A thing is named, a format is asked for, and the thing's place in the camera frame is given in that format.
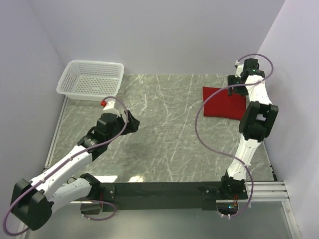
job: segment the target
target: marble surface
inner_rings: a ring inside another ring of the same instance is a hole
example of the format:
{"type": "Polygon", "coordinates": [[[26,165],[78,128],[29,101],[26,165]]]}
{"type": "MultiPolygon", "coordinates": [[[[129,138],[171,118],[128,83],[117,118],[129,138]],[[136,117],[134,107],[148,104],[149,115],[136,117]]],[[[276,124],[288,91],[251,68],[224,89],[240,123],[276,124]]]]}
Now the marble surface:
{"type": "MultiPolygon", "coordinates": [[[[76,176],[89,172],[116,182],[219,181],[232,159],[210,152],[194,132],[202,86],[222,87],[219,75],[126,75],[118,97],[140,122],[138,132],[121,136],[76,176]]],[[[103,113],[99,102],[68,99],[51,164],[65,156],[103,113]]],[[[199,133],[211,146],[235,154],[238,120],[201,117],[199,133]]],[[[251,166],[254,180],[273,181],[262,144],[251,166]]]]}

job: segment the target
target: purple cable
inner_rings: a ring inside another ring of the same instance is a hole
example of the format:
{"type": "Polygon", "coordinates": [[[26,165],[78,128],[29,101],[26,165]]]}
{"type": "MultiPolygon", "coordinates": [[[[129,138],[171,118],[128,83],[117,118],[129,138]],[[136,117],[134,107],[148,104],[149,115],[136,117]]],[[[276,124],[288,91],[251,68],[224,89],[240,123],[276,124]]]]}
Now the purple cable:
{"type": "MultiPolygon", "coordinates": [[[[55,170],[53,170],[51,173],[47,174],[41,181],[37,182],[36,184],[34,184],[32,187],[30,187],[28,190],[26,190],[24,193],[22,193],[9,207],[9,210],[7,211],[7,213],[5,214],[4,218],[3,218],[3,222],[2,222],[2,229],[4,231],[5,234],[7,234],[8,236],[12,236],[12,237],[15,237],[15,236],[18,236],[18,235],[21,235],[23,233],[25,233],[29,228],[26,228],[18,233],[11,233],[8,231],[7,227],[6,227],[6,221],[9,217],[9,214],[10,212],[12,211],[12,209],[15,207],[16,204],[18,204],[18,202],[25,196],[27,195],[29,192],[31,192],[33,189],[37,188],[41,183],[44,183],[49,177],[51,177],[53,174],[55,174],[57,171],[59,171],[62,167],[64,167],[69,161],[71,161],[73,158],[75,158],[76,156],[79,156],[81,153],[84,153],[84,152],[87,152],[91,149],[94,149],[94,148],[97,148],[97,147],[100,147],[100,146],[103,146],[105,144],[108,144],[110,142],[112,142],[113,140],[115,140],[116,138],[118,138],[122,133],[123,131],[125,130],[126,126],[128,125],[128,120],[129,120],[129,114],[128,114],[128,110],[127,108],[125,107],[124,103],[119,100],[118,98],[114,97],[114,96],[106,96],[103,100],[105,101],[106,99],[115,99],[117,100],[121,105],[122,107],[124,108],[124,112],[125,112],[125,116],[126,116],[126,119],[125,119],[125,123],[124,123],[124,126],[122,128],[122,130],[116,135],[114,136],[113,138],[111,138],[110,140],[108,141],[105,141],[103,143],[99,143],[99,144],[96,144],[94,146],[91,146],[91,147],[88,147],[86,149],[83,149],[75,154],[73,154],[71,157],[67,158],[64,162],[62,162],[55,170]]],[[[106,217],[106,218],[102,218],[102,219],[92,219],[92,220],[95,220],[95,221],[102,221],[102,220],[106,220],[106,219],[109,219],[111,218],[112,216],[114,216],[115,212],[117,211],[116,210],[116,207],[114,204],[112,203],[107,203],[107,202],[102,202],[102,201],[96,201],[96,202],[99,202],[99,203],[104,203],[104,204],[108,204],[108,205],[111,205],[113,208],[114,208],[114,212],[106,217]]]]}
{"type": "Polygon", "coordinates": [[[234,156],[234,155],[232,155],[232,154],[230,154],[230,153],[222,152],[222,151],[219,151],[219,150],[217,150],[217,149],[213,149],[213,148],[209,147],[209,146],[201,139],[201,137],[199,136],[198,129],[197,129],[197,124],[198,124],[199,114],[200,114],[201,110],[203,109],[204,105],[205,105],[211,98],[213,98],[214,96],[216,96],[219,92],[221,92],[221,91],[223,91],[223,90],[226,90],[226,89],[228,89],[228,88],[232,88],[232,87],[254,86],[254,85],[257,85],[257,84],[263,82],[264,80],[268,79],[268,78],[272,75],[272,73],[274,72],[274,64],[271,62],[271,60],[270,60],[268,57],[266,57],[266,56],[264,56],[264,55],[262,55],[262,54],[259,54],[259,53],[256,53],[256,54],[248,54],[248,55],[245,55],[245,56],[241,57],[238,61],[242,60],[243,58],[245,58],[245,57],[247,57],[247,56],[255,56],[255,55],[256,55],[256,56],[261,56],[261,57],[265,58],[265,59],[270,63],[270,65],[271,65],[271,72],[270,72],[270,74],[269,74],[268,76],[266,76],[262,81],[257,81],[256,83],[230,85],[230,86],[226,86],[226,87],[224,87],[224,88],[219,89],[218,91],[214,92],[212,95],[210,95],[210,96],[204,101],[204,103],[202,104],[202,106],[199,108],[199,110],[198,110],[198,112],[197,112],[197,114],[196,114],[196,118],[195,118],[195,133],[196,133],[196,136],[197,136],[198,140],[199,140],[206,148],[208,148],[210,151],[213,151],[213,152],[215,152],[215,153],[219,153],[219,154],[221,154],[221,155],[225,155],[225,156],[234,158],[234,159],[236,159],[237,161],[239,161],[239,162],[245,167],[245,169],[247,170],[247,173],[248,173],[248,175],[249,175],[249,177],[250,177],[250,179],[251,179],[251,190],[250,190],[250,195],[249,195],[249,198],[248,198],[248,202],[246,203],[246,205],[244,206],[244,208],[243,208],[242,210],[240,210],[238,213],[236,213],[236,214],[234,214],[234,215],[231,215],[231,216],[230,216],[231,218],[240,215],[240,214],[241,214],[242,212],[244,212],[244,211],[247,209],[247,207],[249,206],[249,204],[250,204],[250,202],[251,202],[251,199],[252,199],[252,197],[253,197],[253,191],[254,191],[254,179],[253,179],[253,176],[251,175],[251,171],[249,170],[249,168],[247,167],[247,165],[246,165],[240,158],[238,158],[238,157],[236,157],[236,156],[234,156]]]}
{"type": "Polygon", "coordinates": [[[97,200],[90,200],[90,199],[87,199],[87,201],[90,201],[90,202],[93,202],[93,203],[103,203],[103,204],[106,204],[106,205],[110,205],[114,211],[111,215],[109,215],[108,217],[106,218],[91,218],[87,215],[83,215],[83,217],[89,219],[89,220],[92,220],[92,221],[104,221],[104,220],[107,220],[107,219],[110,219],[111,217],[113,217],[117,211],[117,208],[116,206],[113,204],[113,203],[109,203],[109,202],[103,202],[103,201],[97,201],[97,200]]]}

